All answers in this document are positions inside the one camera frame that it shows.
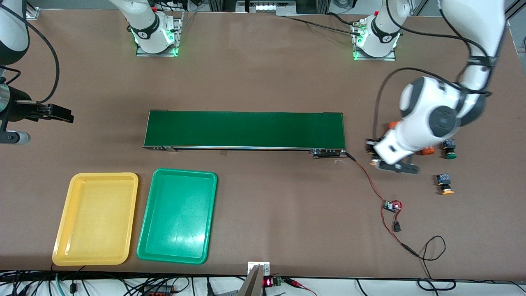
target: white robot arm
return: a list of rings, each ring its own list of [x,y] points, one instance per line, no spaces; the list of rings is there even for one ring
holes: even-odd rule
[[[25,0],[0,1],[20,17],[25,17]],[[0,9],[0,65],[16,63],[29,48],[27,25],[16,16]]]
[[[388,165],[452,137],[484,109],[506,23],[504,0],[442,0],[440,5],[450,24],[481,48],[469,45],[471,55],[459,84],[421,77],[402,91],[402,119],[373,147],[378,161]]]
[[[154,12],[148,0],[109,0],[124,14],[135,41],[147,53],[160,53],[173,44],[174,18]]]
[[[25,0],[0,0],[0,66],[2,70],[10,70],[5,65],[16,63],[29,48],[29,33],[26,21]],[[54,104],[45,104],[53,95],[42,101],[32,101],[23,91],[8,85],[0,72],[0,144],[25,144],[31,137],[26,132],[8,131],[7,123],[23,119],[31,121],[60,120],[73,123],[71,110]]]

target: green tray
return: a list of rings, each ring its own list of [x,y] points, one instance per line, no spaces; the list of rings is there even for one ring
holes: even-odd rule
[[[158,169],[140,232],[143,260],[203,264],[214,211],[217,176],[212,172]]]
[[[341,113],[150,111],[144,148],[345,149]]]

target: yellow tray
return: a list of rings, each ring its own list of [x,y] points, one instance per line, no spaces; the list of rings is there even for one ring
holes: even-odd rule
[[[128,258],[139,178],[81,173],[69,183],[53,250],[59,266],[116,265]]]

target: orange object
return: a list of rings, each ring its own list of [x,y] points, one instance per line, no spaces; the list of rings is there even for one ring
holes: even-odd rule
[[[432,154],[434,154],[434,146],[422,149],[422,155],[432,155]]]
[[[398,121],[393,121],[389,123],[389,129],[392,130],[397,124],[398,124]]]

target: table surface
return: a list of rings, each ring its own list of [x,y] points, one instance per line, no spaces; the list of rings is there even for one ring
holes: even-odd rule
[[[346,29],[330,16],[310,21]],[[389,235],[381,202],[347,159],[313,160],[306,152],[182,151],[142,148],[148,110],[342,112],[347,149],[362,164],[376,93],[386,75],[414,66],[454,79],[462,42],[406,33],[396,62],[354,61],[348,35],[267,14],[199,13],[185,27],[177,58],[135,57],[119,11],[43,11],[34,22],[60,58],[51,103],[75,123],[21,121],[32,136],[0,146],[0,269],[49,269],[64,200],[80,172],[135,172],[140,179],[132,245],[121,265],[89,270],[243,274],[247,261],[296,276],[420,278],[424,271]],[[411,17],[407,26],[448,33],[443,20]],[[13,67],[12,84],[34,100],[54,79],[46,45]],[[398,120],[398,99],[419,75],[388,84],[380,123]],[[429,262],[435,278],[526,279],[526,80],[506,32],[485,114],[455,136],[458,158],[417,156],[418,175],[366,166],[386,199],[400,200],[399,238],[415,250],[442,235],[447,250]],[[219,177],[208,260],[203,265],[136,257],[151,176],[159,167],[213,171]],[[455,194],[442,196],[434,175],[449,173]],[[430,246],[429,255],[441,250]]]

